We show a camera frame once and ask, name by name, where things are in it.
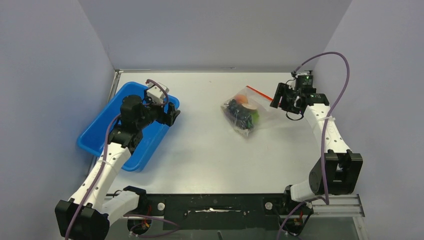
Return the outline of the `white round toy slice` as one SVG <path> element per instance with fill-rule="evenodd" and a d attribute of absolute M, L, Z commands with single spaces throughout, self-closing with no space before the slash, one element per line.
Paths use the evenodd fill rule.
<path fill-rule="evenodd" d="M 249 103 L 242 103 L 241 106 L 248 111 L 256 111 L 258 109 L 255 105 Z"/>

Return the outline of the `clear zip top bag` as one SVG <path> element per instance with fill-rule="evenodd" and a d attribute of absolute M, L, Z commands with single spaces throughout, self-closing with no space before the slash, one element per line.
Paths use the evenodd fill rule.
<path fill-rule="evenodd" d="M 276 126 L 281 113 L 270 107 L 272 98 L 246 85 L 242 90 L 224 101 L 220 108 L 231 127 L 244 138 L 253 132 Z"/>

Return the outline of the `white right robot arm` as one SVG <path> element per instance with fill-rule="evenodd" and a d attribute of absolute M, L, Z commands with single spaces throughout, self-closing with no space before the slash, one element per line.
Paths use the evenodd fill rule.
<path fill-rule="evenodd" d="M 326 95 L 318 93 L 313 87 L 313 76 L 297 76 L 294 86 L 280 82 L 270 106 L 300 115 L 310 125 L 320 147 L 320 157 L 307 179 L 288 187 L 289 195 L 281 199 L 282 209 L 292 214 L 301 207 L 302 201 L 351 194 L 358 181 L 363 158 L 361 154 L 354 153 L 342 138 Z"/>

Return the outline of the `red yellow toy peach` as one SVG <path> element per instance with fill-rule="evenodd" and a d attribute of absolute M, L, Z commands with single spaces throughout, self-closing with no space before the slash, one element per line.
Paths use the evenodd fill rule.
<path fill-rule="evenodd" d="M 233 99 L 236 101 L 237 104 L 240 105 L 249 103 L 248 97 L 244 94 L 237 94 L 233 97 Z"/>

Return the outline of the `green toy leaf vegetable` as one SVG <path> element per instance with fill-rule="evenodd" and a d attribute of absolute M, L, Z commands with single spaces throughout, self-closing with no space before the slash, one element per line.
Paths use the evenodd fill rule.
<path fill-rule="evenodd" d="M 251 116 L 252 124 L 253 124 L 253 125 L 258 124 L 259 119 L 260 119 L 259 112 L 258 112 L 257 110 L 252 111 L 252 112 L 250 113 L 250 116 Z"/>

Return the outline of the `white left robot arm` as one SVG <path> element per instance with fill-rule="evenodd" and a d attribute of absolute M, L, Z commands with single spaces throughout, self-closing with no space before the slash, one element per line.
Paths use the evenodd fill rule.
<path fill-rule="evenodd" d="M 60 200 L 54 213 L 60 234 L 66 240 L 103 240 L 110 226 L 127 213 L 147 208 L 146 191 L 127 186 L 108 202 L 105 197 L 120 169 L 143 138 L 143 129 L 157 122 L 172 126 L 180 111 L 162 97 L 123 98 L 118 115 L 108 124 L 103 151 L 82 185 L 68 200 Z"/>

